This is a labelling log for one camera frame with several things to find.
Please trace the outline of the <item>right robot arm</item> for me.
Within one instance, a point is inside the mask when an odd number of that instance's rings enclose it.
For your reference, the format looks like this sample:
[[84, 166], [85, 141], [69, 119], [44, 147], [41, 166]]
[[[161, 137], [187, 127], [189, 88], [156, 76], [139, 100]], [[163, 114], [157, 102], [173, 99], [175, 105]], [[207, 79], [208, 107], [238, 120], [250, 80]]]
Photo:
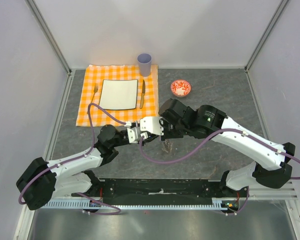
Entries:
[[163, 118], [161, 124], [165, 139], [190, 136], [212, 140], [253, 160], [245, 167], [223, 173], [219, 191], [225, 197], [256, 183], [279, 189], [291, 179], [292, 166], [288, 164], [290, 159], [285, 154], [294, 155], [296, 147], [292, 143], [272, 143], [211, 105], [202, 105], [193, 110], [177, 99], [168, 99], [160, 107], [159, 116]]

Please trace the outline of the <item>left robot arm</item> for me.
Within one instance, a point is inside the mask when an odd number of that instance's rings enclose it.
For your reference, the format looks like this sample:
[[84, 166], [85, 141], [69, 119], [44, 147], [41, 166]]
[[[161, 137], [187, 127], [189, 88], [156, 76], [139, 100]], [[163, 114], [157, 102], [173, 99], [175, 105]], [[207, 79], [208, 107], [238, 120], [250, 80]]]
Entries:
[[93, 146], [82, 152], [49, 161], [42, 157], [34, 159], [16, 182], [20, 192], [18, 202], [37, 210], [51, 199], [64, 195], [96, 196], [100, 185], [91, 170], [110, 163], [119, 154], [116, 147], [162, 136], [164, 128], [159, 121], [150, 123], [146, 117], [121, 131], [108, 124], [101, 128]]

